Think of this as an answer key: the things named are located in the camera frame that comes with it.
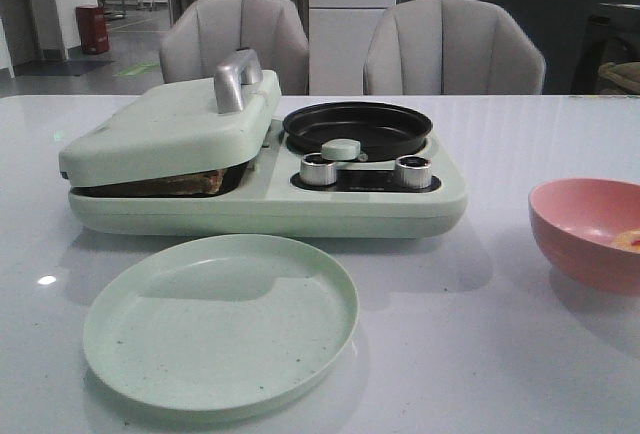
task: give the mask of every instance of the gray chair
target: gray chair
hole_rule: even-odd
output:
[[[544,57],[501,7],[416,0],[386,10],[364,65],[375,95],[540,94]]]
[[[213,77],[241,47],[254,49],[263,69],[278,74],[283,94],[307,94],[309,42],[290,0],[198,0],[160,47],[166,83]]]

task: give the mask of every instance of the black nonstick pan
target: black nonstick pan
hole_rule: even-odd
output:
[[[320,152],[325,142],[354,139],[367,161],[389,161],[419,151],[433,124],[417,111],[377,102],[335,102],[304,107],[283,121],[290,147]]]

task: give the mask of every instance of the silver knob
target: silver knob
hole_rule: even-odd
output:
[[[420,156],[402,156],[396,159],[393,180],[409,189],[425,189],[431,185],[431,161]]]
[[[330,186],[338,180],[336,163],[319,152],[307,154],[300,161],[300,179],[310,186]]]

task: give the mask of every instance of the white table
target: white table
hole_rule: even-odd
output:
[[[58,151],[133,99],[0,99],[0,432],[638,432],[639,301],[552,268],[527,195],[559,177],[640,182],[639,99],[374,98],[433,120],[469,183],[466,214],[434,239],[307,240],[359,289],[353,343],[303,398],[215,429],[145,417],[82,353],[102,288],[185,240],[92,232],[68,208]],[[284,98],[279,115],[323,100]]]

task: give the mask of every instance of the white cabinet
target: white cabinet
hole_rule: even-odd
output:
[[[309,0],[311,95],[362,94],[362,68],[375,26],[396,0]]]

